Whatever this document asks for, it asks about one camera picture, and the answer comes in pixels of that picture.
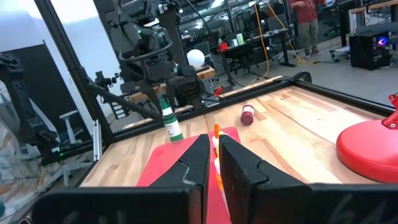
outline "wooden tabletop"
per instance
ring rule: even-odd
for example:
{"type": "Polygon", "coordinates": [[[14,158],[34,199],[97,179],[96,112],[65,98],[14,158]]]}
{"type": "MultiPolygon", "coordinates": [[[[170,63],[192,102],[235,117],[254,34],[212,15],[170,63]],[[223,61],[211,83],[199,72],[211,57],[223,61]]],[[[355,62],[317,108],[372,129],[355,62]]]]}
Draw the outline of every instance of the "wooden tabletop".
{"type": "MultiPolygon", "coordinates": [[[[201,80],[207,79],[207,78],[213,78],[216,75],[216,70],[214,68],[209,67],[209,69],[198,72],[197,73],[198,78],[201,80]]],[[[154,90],[157,95],[164,95],[166,93],[166,84],[162,83],[159,86],[155,86],[154,90]]],[[[142,94],[141,92],[132,94],[130,97],[130,101],[133,103],[137,102],[143,102],[148,100],[148,96],[145,94],[142,94]]]]}
{"type": "MultiPolygon", "coordinates": [[[[382,8],[382,7],[393,6],[393,5],[396,5],[396,4],[398,4],[398,0],[391,0],[391,1],[380,2],[380,3],[377,3],[377,4],[372,4],[368,8],[369,8],[369,10],[371,10],[371,9],[379,9],[379,8],[382,8]]],[[[364,12],[364,11],[366,11],[366,6],[359,7],[359,8],[356,8],[356,9],[351,9],[349,12],[351,14],[356,14],[356,13],[364,12]]]]}
{"type": "MultiPolygon", "coordinates": [[[[349,126],[381,119],[370,112],[298,87],[288,87],[180,123],[185,138],[208,133],[214,122],[235,126],[241,144],[280,170],[305,182],[374,183],[346,168],[336,139],[349,126]],[[254,122],[239,119],[246,103],[254,122]]],[[[135,186],[153,150],[170,142],[165,128],[112,144],[81,186],[135,186]]]]}

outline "metal pole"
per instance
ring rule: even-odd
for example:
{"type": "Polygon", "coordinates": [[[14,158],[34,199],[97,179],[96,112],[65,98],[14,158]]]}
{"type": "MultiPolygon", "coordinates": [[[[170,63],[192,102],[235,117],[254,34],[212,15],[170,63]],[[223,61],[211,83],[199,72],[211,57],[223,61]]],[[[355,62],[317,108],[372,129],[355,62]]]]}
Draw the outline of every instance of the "metal pole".
{"type": "Polygon", "coordinates": [[[93,120],[99,120],[101,129],[103,130],[103,140],[106,145],[113,143],[114,135],[106,121],[105,115],[101,110],[100,104],[98,103],[95,96],[88,89],[87,73],[83,66],[81,66],[79,59],[74,51],[72,44],[62,26],[61,20],[59,19],[51,0],[34,0],[43,17],[45,25],[49,29],[51,37],[53,38],[55,45],[57,46],[65,65],[70,72],[70,76],[76,84],[76,87],[83,99],[88,112],[93,120]]]}
{"type": "Polygon", "coordinates": [[[224,4],[226,6],[226,12],[228,13],[228,20],[229,20],[229,24],[231,25],[231,31],[236,32],[234,18],[232,17],[231,5],[229,5],[228,0],[224,0],[224,4]]]}

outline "black metal frame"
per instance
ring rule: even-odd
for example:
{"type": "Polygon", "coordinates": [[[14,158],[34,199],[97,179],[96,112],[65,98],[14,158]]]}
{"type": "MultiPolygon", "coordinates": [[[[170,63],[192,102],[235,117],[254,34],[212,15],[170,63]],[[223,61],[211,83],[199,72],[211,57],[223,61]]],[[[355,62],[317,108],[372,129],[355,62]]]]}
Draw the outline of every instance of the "black metal frame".
{"type": "MultiPolygon", "coordinates": [[[[112,143],[121,141],[123,139],[128,139],[140,134],[144,134],[163,126],[163,123],[160,121],[151,121],[139,126],[134,126],[129,129],[112,133],[111,128],[106,122],[104,114],[102,113],[99,103],[97,102],[94,94],[89,89],[89,81],[86,79],[86,72],[79,63],[76,53],[73,50],[73,47],[65,33],[65,30],[63,29],[63,26],[57,14],[55,13],[55,9],[53,8],[50,0],[35,0],[35,2],[47,27],[49,28],[51,36],[53,37],[54,42],[56,43],[58,50],[61,53],[61,56],[63,57],[70,71],[73,80],[76,83],[76,86],[78,87],[78,90],[83,98],[83,101],[85,102],[85,105],[87,106],[88,111],[90,112],[91,117],[93,118],[93,120],[98,119],[101,123],[102,137],[104,142],[103,145],[105,146],[104,151],[107,150],[108,146],[112,143]]],[[[352,96],[347,93],[342,93],[322,86],[314,85],[310,83],[310,74],[308,72],[300,72],[292,78],[284,77],[278,80],[274,80],[273,83],[270,83],[268,85],[242,91],[237,95],[231,98],[227,98],[214,106],[203,108],[201,110],[189,111],[188,113],[179,114],[177,117],[179,121],[185,121],[196,116],[201,116],[215,110],[220,110],[235,103],[246,101],[248,99],[265,95],[267,93],[280,90],[282,88],[286,88],[292,85],[329,97],[337,101],[344,102],[348,105],[352,105],[357,108],[379,114],[381,116],[389,116],[395,111],[393,106],[382,105],[380,103],[365,100],[363,98],[352,96]]],[[[92,145],[92,142],[84,144],[79,152],[92,150],[92,145]]]]}

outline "white bottle label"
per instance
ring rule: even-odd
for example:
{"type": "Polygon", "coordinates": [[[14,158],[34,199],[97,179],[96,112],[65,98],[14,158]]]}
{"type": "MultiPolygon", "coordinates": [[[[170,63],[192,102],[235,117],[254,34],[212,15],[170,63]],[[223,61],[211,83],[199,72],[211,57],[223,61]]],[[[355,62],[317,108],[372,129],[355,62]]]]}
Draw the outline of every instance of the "white bottle label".
{"type": "Polygon", "coordinates": [[[173,123],[170,124],[165,124],[165,127],[169,132],[170,137],[175,137],[181,134],[181,129],[180,125],[178,124],[178,121],[174,121],[173,123]]]}
{"type": "Polygon", "coordinates": [[[251,106],[244,106],[243,107],[243,111],[242,111],[242,113],[244,113],[244,112],[250,112],[250,113],[252,113],[252,114],[254,114],[254,109],[253,109],[253,107],[251,107],[251,106]]]}

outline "red round object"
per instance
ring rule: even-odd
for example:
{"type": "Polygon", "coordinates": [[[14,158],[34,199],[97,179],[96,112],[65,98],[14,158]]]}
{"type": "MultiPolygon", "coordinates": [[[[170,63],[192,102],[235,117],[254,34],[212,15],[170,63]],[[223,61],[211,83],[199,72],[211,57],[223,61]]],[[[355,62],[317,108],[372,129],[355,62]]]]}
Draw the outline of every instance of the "red round object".
{"type": "Polygon", "coordinates": [[[253,123],[254,107],[250,103],[246,103],[242,109],[241,122],[243,125],[248,126],[253,123]]]}
{"type": "Polygon", "coordinates": [[[337,138],[336,151],[349,169],[369,179],[398,183],[398,130],[386,128],[381,120],[345,129],[337,138]]]}

